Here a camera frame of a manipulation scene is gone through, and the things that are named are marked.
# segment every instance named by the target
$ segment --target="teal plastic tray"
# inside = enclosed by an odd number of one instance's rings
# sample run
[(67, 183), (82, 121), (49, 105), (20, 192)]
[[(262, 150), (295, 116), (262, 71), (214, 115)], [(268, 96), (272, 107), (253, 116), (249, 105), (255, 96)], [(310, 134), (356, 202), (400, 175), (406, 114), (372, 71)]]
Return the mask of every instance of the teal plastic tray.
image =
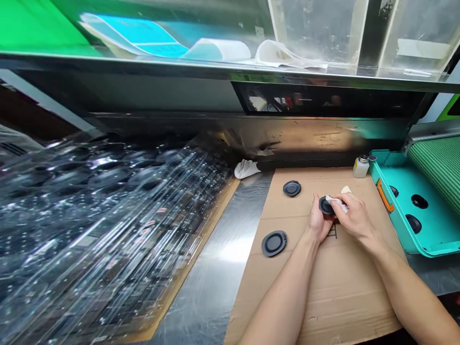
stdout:
[[(394, 210), (389, 212), (402, 247), (409, 254), (427, 257), (460, 252), (460, 219), (447, 205), (430, 182), (411, 161), (400, 152), (374, 150), (377, 156), (370, 164), (370, 174), (377, 185), (381, 179), (382, 190)], [(399, 194), (394, 196), (390, 185)], [(412, 203), (412, 195), (421, 195), (428, 207), (419, 208)], [(407, 214), (416, 217), (422, 224), (418, 234), (412, 230)]]

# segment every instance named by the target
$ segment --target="cardboard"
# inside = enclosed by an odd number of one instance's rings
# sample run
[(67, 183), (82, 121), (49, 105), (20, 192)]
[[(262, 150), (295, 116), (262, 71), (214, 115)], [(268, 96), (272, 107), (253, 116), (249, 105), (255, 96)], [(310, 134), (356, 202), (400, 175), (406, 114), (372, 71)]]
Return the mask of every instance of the cardboard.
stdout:
[[(286, 196), (282, 191), (284, 183), (291, 180), (302, 186), (296, 197)], [(355, 179), (351, 168), (278, 169), (231, 312), (226, 345), (239, 341), (259, 302), (306, 229), (313, 192), (320, 197), (334, 195), (346, 185), (364, 200), (376, 230), (405, 260), (370, 176)], [(286, 232), (287, 247), (278, 256), (267, 258), (262, 254), (261, 242), (275, 230)], [(355, 344), (400, 328), (372, 259), (340, 224), (336, 225), (316, 256), (298, 344)]]
[(212, 231), (217, 225), (222, 213), (224, 213), (225, 208), (229, 204), (233, 194), (236, 191), (236, 188), (240, 184), (240, 180), (236, 178), (232, 178), (227, 186), (222, 190), (219, 199), (214, 206), (214, 209), (207, 217), (207, 221), (201, 228), (198, 236), (201, 237), (200, 244), (198, 245), (197, 249), (191, 253), (191, 258), (188, 264), (186, 264), (178, 274), (173, 278), (172, 283), (168, 286), (167, 290), (163, 293), (162, 299), (158, 301), (158, 307), (152, 313), (151, 316), (144, 318), (141, 321), (142, 331), (138, 334), (129, 335), (120, 339), (123, 343), (137, 343), (137, 342), (144, 342), (150, 340), (153, 335), (155, 334), (160, 322), (163, 320), (163, 317), (166, 315), (169, 307), (171, 306), (174, 298), (176, 297), (179, 289), (181, 288), (182, 284), (184, 283), (185, 279), (187, 278), (188, 273), (192, 269), (193, 264), (195, 263), (198, 255), (200, 254), (201, 250), (205, 246), (206, 242), (208, 241), (209, 237), (211, 236)]

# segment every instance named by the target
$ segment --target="cardboard sheet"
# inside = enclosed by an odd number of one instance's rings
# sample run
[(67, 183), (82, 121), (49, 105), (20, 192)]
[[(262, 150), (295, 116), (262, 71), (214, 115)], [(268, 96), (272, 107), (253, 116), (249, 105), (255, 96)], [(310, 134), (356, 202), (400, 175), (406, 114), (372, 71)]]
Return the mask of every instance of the cardboard sheet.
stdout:
[[(296, 180), (302, 191), (284, 195), (284, 183)], [(225, 344), (238, 342), (259, 302), (289, 258), (308, 224), (313, 193), (321, 197), (340, 193), (348, 185), (366, 203), (372, 223), (385, 241), (404, 258), (403, 249), (370, 176), (353, 178), (351, 168), (278, 169), (272, 179), (259, 227), (238, 290)], [(261, 242), (275, 230), (287, 234), (287, 247), (266, 258)], [(367, 253), (340, 224), (318, 250), (306, 314), (298, 344), (355, 344), (401, 328), (383, 282)]]

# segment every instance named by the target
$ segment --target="green conveyor belt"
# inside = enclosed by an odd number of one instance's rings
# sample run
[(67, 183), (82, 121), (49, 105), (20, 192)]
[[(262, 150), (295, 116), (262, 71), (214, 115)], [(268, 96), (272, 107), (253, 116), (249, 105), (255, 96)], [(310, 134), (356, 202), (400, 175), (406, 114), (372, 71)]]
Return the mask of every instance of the green conveyor belt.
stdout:
[(460, 216), (460, 137), (417, 142), (408, 157)]

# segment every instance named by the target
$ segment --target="workbench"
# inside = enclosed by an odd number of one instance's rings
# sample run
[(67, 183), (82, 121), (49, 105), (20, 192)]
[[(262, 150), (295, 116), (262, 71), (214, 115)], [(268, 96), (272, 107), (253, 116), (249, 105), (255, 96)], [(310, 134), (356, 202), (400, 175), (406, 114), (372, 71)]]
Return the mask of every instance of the workbench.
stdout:
[[(217, 345), (224, 341), (273, 172), (243, 179), (149, 345)], [(437, 295), (460, 291), (460, 254), (408, 255)]]

